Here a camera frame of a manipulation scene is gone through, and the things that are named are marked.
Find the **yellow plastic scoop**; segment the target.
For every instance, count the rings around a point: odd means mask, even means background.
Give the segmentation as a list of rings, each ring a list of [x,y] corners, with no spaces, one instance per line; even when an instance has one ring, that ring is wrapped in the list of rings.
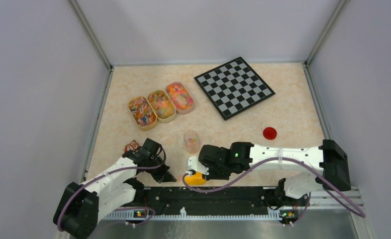
[[[206,177],[200,172],[196,172],[193,175],[186,176],[184,181],[190,186],[200,186],[206,183]]]

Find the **clear glass jar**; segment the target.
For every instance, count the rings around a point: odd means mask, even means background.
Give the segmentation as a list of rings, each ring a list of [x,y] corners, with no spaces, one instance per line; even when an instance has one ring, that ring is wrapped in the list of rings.
[[[199,150],[198,133],[194,130],[188,130],[183,136],[186,151],[190,154],[195,154]]]

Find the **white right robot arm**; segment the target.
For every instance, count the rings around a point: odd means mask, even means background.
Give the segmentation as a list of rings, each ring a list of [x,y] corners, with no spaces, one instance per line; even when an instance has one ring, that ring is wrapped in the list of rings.
[[[198,156],[187,160],[187,170],[200,173],[206,180],[229,180],[232,173],[250,170],[296,171],[285,179],[275,195],[282,205],[290,205],[303,195],[327,189],[351,190],[346,152],[333,140],[304,148],[261,146],[250,142],[234,142],[229,149],[204,145]]]

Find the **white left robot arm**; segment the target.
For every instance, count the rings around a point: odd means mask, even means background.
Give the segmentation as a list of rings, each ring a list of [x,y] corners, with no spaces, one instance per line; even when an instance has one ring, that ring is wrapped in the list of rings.
[[[86,239],[97,224],[122,205],[140,205],[144,185],[136,179],[146,172],[157,183],[176,182],[166,165],[161,144],[147,138],[142,145],[132,141],[107,170],[80,184],[66,186],[53,217],[58,231]]]

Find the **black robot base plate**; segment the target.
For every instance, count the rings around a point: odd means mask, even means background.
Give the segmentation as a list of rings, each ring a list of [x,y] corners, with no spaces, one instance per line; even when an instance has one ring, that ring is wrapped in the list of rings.
[[[278,196],[275,189],[266,187],[228,187],[199,193],[186,187],[151,187],[139,189],[132,202],[125,207],[148,207],[157,216],[177,215],[185,209],[189,216],[248,216],[267,215],[282,207],[300,208],[308,196],[299,199]]]

